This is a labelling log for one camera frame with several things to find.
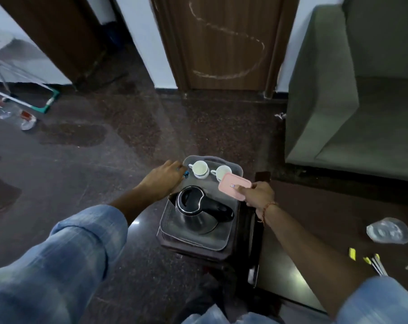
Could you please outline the person's left hand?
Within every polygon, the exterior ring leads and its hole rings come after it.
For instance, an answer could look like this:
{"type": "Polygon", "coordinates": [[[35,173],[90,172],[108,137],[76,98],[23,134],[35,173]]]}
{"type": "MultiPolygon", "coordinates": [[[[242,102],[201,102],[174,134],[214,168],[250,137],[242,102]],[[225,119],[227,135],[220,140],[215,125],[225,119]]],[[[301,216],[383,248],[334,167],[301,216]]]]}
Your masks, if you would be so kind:
{"type": "Polygon", "coordinates": [[[182,180],[168,180],[163,174],[163,165],[154,168],[138,184],[137,189],[142,192],[148,200],[156,202],[171,194],[182,180]]]}

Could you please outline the white cup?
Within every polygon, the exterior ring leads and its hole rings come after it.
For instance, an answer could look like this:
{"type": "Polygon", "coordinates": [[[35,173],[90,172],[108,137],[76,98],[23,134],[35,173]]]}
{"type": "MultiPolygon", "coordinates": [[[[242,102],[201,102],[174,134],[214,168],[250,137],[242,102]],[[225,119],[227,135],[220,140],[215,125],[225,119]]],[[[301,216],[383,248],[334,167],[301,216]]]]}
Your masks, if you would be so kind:
{"type": "Polygon", "coordinates": [[[210,173],[214,175],[218,182],[221,182],[226,174],[232,174],[232,169],[228,165],[221,165],[216,170],[210,170],[210,173]]]}
{"type": "Polygon", "coordinates": [[[205,161],[196,161],[193,164],[189,164],[188,167],[191,169],[193,175],[196,179],[206,179],[210,173],[210,169],[205,161]]]}

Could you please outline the brown wooden door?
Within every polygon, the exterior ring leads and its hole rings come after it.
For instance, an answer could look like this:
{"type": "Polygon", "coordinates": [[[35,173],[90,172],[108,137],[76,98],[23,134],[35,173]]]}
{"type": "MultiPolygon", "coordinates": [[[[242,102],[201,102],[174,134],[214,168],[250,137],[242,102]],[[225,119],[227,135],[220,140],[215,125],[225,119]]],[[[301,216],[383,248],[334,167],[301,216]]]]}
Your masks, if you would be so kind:
{"type": "Polygon", "coordinates": [[[0,0],[0,7],[68,79],[81,85],[123,47],[115,0],[0,0]]]}
{"type": "Polygon", "coordinates": [[[300,0],[150,0],[180,92],[273,97],[300,0]]]}

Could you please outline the dark wooden stool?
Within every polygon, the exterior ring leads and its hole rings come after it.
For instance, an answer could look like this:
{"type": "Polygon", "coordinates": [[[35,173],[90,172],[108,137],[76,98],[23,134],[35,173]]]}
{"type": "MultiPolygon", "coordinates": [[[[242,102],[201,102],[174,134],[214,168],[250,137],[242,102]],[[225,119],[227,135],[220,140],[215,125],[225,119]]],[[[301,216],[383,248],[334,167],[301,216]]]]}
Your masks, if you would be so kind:
{"type": "Polygon", "coordinates": [[[183,180],[179,190],[197,185],[210,197],[225,204],[233,204],[236,211],[233,221],[219,223],[206,234],[196,234],[188,230],[180,215],[176,214],[175,195],[171,195],[160,220],[158,241],[162,247],[188,261],[234,272],[242,284],[254,284],[259,247],[253,244],[254,238],[260,240],[262,229],[258,228],[253,208],[221,193],[218,184],[213,175],[200,180],[191,173],[183,180]]]}

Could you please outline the person's right forearm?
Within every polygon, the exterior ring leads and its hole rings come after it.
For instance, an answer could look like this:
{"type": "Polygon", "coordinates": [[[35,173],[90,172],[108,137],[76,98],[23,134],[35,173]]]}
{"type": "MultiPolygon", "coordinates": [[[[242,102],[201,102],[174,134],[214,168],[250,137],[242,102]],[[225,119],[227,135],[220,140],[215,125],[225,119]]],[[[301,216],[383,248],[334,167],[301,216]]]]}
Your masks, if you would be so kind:
{"type": "Polygon", "coordinates": [[[408,291],[394,278],[341,255],[281,209],[267,226],[335,324],[408,324],[408,291]]]}

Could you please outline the yellow tipped sticks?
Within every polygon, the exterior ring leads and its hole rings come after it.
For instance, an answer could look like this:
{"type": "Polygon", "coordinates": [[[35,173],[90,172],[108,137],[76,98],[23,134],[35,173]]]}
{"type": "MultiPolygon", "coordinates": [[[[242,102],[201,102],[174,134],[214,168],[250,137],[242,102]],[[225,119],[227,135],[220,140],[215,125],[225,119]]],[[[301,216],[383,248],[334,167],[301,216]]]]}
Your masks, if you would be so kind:
{"type": "Polygon", "coordinates": [[[380,260],[379,254],[374,254],[373,256],[367,256],[363,257],[363,260],[369,264],[370,266],[373,267],[373,269],[376,271],[376,273],[379,276],[388,276],[387,271],[385,270],[384,265],[382,264],[380,260]]]}

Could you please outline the person's left forearm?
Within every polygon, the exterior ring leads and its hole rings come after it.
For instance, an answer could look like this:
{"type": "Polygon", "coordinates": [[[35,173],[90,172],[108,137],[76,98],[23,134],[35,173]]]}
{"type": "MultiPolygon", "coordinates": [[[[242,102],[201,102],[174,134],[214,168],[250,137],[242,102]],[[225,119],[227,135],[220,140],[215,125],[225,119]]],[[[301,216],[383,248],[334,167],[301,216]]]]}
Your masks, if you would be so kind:
{"type": "Polygon", "coordinates": [[[0,268],[0,324],[77,324],[126,245],[131,223],[160,197],[137,186],[84,209],[0,268]]]}

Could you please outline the red thread wristband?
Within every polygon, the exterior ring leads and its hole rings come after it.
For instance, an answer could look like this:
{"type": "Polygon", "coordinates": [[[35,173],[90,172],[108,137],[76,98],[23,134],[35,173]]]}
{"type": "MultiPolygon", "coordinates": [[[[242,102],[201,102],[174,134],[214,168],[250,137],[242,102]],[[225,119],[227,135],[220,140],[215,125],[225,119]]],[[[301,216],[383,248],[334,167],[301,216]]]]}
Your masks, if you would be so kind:
{"type": "Polygon", "coordinates": [[[259,218],[263,225],[268,225],[274,221],[279,210],[279,205],[276,202],[269,202],[262,210],[257,211],[257,215],[260,214],[259,218]]]}

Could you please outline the pink lidded container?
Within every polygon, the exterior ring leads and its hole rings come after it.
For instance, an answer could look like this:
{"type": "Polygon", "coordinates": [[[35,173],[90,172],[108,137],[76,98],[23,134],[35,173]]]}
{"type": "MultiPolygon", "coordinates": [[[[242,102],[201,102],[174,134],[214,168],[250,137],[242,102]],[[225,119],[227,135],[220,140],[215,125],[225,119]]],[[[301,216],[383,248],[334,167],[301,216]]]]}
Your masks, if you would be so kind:
{"type": "Polygon", "coordinates": [[[218,185],[218,190],[238,201],[245,201],[245,196],[236,190],[236,186],[251,188],[252,182],[233,173],[226,173],[218,185]]]}

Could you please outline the person's right hand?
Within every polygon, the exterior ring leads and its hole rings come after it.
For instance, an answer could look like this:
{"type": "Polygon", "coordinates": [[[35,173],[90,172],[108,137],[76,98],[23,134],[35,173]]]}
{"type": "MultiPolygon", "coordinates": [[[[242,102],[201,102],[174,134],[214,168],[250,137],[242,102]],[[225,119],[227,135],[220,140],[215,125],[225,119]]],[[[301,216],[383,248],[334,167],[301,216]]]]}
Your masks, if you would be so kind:
{"type": "Polygon", "coordinates": [[[247,192],[240,192],[245,196],[247,206],[255,208],[255,212],[260,211],[266,204],[274,201],[274,191],[270,184],[265,181],[258,181],[252,184],[247,192]]]}

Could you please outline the grey plastic tray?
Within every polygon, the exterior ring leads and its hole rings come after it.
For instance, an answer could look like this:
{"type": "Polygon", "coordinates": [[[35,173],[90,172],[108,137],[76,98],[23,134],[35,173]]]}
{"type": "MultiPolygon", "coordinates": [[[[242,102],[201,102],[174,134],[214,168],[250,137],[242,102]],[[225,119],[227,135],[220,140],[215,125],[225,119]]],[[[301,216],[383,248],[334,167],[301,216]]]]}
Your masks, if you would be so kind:
{"type": "Polygon", "coordinates": [[[233,174],[243,176],[243,168],[214,156],[190,155],[183,164],[189,175],[179,191],[169,196],[159,224],[162,244],[178,252],[193,253],[192,248],[219,252],[227,247],[236,229],[240,202],[219,191],[216,176],[197,178],[192,165],[205,162],[208,170],[228,166],[233,174]]]}

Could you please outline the steel electric kettle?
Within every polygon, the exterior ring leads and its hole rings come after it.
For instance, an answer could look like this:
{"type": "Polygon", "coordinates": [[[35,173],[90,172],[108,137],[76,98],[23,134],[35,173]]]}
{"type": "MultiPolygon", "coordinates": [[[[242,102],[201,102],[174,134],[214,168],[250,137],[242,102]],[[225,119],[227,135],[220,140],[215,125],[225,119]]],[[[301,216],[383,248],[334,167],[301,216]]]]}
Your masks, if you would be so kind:
{"type": "Polygon", "coordinates": [[[195,234],[207,234],[220,223],[234,219],[234,211],[227,205],[210,198],[199,186],[188,186],[172,195],[175,216],[195,234]]]}

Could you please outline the crumpled plastic wrapper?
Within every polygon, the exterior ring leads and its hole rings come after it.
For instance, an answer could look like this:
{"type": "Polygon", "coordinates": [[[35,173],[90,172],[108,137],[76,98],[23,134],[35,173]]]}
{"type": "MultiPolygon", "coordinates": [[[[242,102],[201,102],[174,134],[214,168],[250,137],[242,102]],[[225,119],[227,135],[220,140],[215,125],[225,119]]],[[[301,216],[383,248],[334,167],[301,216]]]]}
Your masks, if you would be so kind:
{"type": "Polygon", "coordinates": [[[0,106],[0,119],[23,131],[32,129],[37,123],[34,115],[10,103],[0,106]]]}

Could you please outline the green sofa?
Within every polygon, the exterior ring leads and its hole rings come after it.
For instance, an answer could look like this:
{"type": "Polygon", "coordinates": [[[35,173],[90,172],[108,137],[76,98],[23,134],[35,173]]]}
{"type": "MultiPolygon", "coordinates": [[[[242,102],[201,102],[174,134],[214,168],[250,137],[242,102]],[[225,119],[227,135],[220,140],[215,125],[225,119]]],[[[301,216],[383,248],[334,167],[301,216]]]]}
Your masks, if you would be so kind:
{"type": "Polygon", "coordinates": [[[408,181],[408,0],[314,8],[289,83],[284,159],[408,181]]]}

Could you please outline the clear plastic lid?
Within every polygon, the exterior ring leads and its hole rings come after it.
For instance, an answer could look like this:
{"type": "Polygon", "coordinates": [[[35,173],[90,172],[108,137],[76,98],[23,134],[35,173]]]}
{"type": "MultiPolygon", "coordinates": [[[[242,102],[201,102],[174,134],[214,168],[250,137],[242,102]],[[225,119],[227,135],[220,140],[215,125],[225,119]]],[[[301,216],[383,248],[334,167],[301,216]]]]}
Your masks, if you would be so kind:
{"type": "Polygon", "coordinates": [[[379,244],[408,243],[408,226],[396,218],[384,218],[366,227],[368,237],[379,244]]]}

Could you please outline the white drying rack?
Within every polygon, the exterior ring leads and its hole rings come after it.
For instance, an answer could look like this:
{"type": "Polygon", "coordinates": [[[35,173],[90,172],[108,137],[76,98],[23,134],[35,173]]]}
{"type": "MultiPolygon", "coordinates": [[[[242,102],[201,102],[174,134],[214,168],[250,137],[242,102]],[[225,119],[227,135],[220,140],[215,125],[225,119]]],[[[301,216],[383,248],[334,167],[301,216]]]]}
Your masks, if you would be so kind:
{"type": "MultiPolygon", "coordinates": [[[[2,51],[3,49],[6,49],[10,44],[12,44],[15,41],[15,37],[7,32],[0,32],[0,51],[2,51]]],[[[0,60],[0,79],[2,82],[3,87],[6,90],[6,93],[0,92],[0,102],[9,102],[9,101],[13,101],[19,105],[22,105],[25,108],[31,109],[33,111],[36,111],[40,114],[46,114],[53,103],[55,103],[55,101],[58,99],[58,97],[60,96],[60,92],[48,85],[46,85],[41,79],[39,79],[37,76],[30,74],[29,72],[15,66],[12,64],[9,64],[3,60],[0,60]],[[39,85],[40,87],[48,90],[51,92],[51,97],[45,102],[45,105],[43,107],[36,107],[32,104],[29,104],[23,100],[21,100],[20,98],[18,98],[15,94],[13,94],[9,88],[9,85],[7,83],[7,81],[5,80],[2,72],[1,72],[1,68],[19,76],[20,78],[26,79],[28,81],[30,81],[30,83],[34,83],[39,85]]]]}

